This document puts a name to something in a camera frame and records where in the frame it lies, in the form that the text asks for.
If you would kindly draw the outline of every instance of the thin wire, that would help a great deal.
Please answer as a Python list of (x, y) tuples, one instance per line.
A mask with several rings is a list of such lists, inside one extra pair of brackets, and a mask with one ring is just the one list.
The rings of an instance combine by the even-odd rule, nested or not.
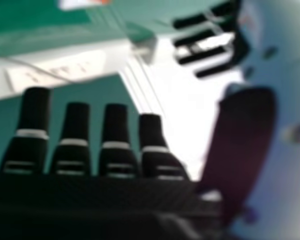
[(40, 72), (40, 73), (48, 75), (50, 77), (62, 80), (62, 81), (67, 82), (67, 83), (78, 84), (78, 82), (76, 82), (76, 81), (72, 81), (72, 80), (70, 80), (66, 77), (53, 74), (53, 73), (51, 73), (47, 70), (44, 70), (44, 69), (42, 69), (40, 67), (37, 67), (37, 66), (35, 66), (31, 63), (28, 63), (28, 62), (25, 62), (25, 61), (22, 61), (22, 60), (19, 60), (19, 59), (15, 59), (15, 58), (12, 58), (12, 57), (9, 57), (9, 56), (0, 56), (0, 59), (5, 60), (5, 61), (10, 62), (10, 63), (13, 63), (13, 64), (17, 64), (17, 65), (21, 65), (21, 66), (24, 66), (24, 67), (31, 68), (33, 70), (36, 70), (37, 72)]

